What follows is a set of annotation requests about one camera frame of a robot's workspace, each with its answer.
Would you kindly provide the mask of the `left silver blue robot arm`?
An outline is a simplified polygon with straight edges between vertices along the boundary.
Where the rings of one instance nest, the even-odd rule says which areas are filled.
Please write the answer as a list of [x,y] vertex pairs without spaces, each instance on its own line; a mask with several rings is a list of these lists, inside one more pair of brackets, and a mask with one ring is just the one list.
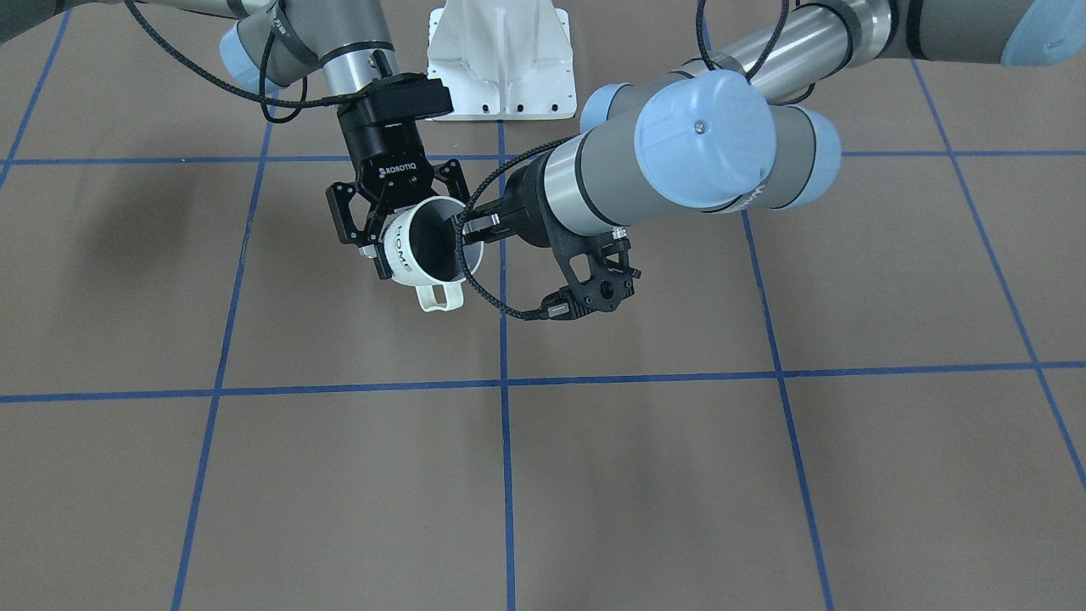
[[580,132],[455,224],[467,244],[602,246],[693,211],[784,211],[837,177],[837,129],[798,98],[879,58],[1040,67],[1083,50],[1082,1],[808,1],[643,85],[602,87]]

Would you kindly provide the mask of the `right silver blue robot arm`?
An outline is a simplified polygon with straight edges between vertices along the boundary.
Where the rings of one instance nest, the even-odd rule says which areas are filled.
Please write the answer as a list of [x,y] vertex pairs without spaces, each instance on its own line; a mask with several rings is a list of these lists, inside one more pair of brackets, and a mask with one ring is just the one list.
[[225,92],[272,107],[272,94],[321,73],[323,99],[280,102],[288,115],[334,107],[353,184],[328,190],[337,234],[375,254],[383,225],[396,211],[434,196],[434,179],[449,170],[424,162],[417,122],[449,115],[445,85],[400,66],[379,1],[174,1],[172,8],[230,20],[222,35],[220,61],[230,81],[186,58],[148,22],[140,1],[125,4],[153,42],[203,80]]

